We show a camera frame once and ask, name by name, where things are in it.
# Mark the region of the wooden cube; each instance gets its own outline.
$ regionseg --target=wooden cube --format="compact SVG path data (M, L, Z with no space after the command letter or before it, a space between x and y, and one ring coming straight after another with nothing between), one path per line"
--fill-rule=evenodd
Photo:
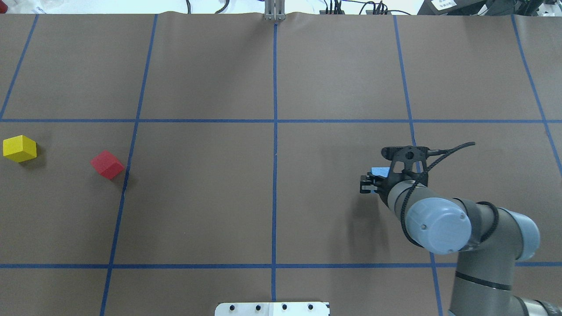
M123 164L112 153L102 151L90 161L94 169L105 178L111 180L125 169Z
M2 145L4 157L15 162L37 158L37 143L24 135L4 139Z

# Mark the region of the metal bracket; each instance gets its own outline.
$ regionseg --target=metal bracket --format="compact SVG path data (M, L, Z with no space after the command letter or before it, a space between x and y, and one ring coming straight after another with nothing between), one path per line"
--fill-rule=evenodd
M215 316L330 316L328 302L222 303Z
M285 0L265 0L264 18L267 21L285 20Z

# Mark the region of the yellow block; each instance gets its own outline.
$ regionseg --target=yellow block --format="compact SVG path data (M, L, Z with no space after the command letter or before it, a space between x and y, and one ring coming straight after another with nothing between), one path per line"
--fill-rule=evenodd
M37 143L23 135L4 139L2 147L4 157L15 162L37 158Z

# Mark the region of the white metal plate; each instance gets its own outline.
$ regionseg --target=white metal plate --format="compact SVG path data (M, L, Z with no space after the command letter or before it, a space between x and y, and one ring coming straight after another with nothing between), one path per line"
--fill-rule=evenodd
M222 303L215 309L215 316L329 315L330 303L323 302Z

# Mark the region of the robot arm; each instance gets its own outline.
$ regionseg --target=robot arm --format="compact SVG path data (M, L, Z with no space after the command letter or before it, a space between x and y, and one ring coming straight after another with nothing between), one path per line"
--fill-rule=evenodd
M562 316L556 305L511 295L515 262L531 258L540 243L530 218L489 202L442 197L427 187L432 167L472 145L385 147L382 155L392 161L388 174L362 176L360 192L376 192L410 242L435 254L459 252L449 316ZM427 158L438 155L427 166ZM402 172L393 172L396 163L404 163ZM422 172L413 171L416 163Z

